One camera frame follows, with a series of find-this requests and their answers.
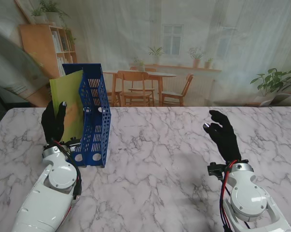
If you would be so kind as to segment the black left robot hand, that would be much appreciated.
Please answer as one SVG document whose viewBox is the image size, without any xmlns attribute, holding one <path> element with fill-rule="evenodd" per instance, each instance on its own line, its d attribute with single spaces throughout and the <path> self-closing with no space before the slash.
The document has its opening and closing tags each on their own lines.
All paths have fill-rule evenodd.
<svg viewBox="0 0 291 232">
<path fill-rule="evenodd" d="M 53 101 L 50 101 L 42 114 L 41 124 L 44 131 L 45 140 L 50 144 L 53 140 L 60 142 L 64 133 L 64 119 L 66 115 L 67 103 L 61 102 L 58 113 L 55 115 Z"/>
</svg>

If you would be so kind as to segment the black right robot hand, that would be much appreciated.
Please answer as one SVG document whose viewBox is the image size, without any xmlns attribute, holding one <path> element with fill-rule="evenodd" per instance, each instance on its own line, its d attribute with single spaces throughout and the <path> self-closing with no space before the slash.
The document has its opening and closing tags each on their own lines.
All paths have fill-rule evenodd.
<svg viewBox="0 0 291 232">
<path fill-rule="evenodd" d="M 205 123 L 203 129 L 217 145 L 222 158 L 226 162 L 241 160 L 236 135 L 228 117 L 216 110 L 209 110 L 209 113 L 214 123 Z"/>
</svg>

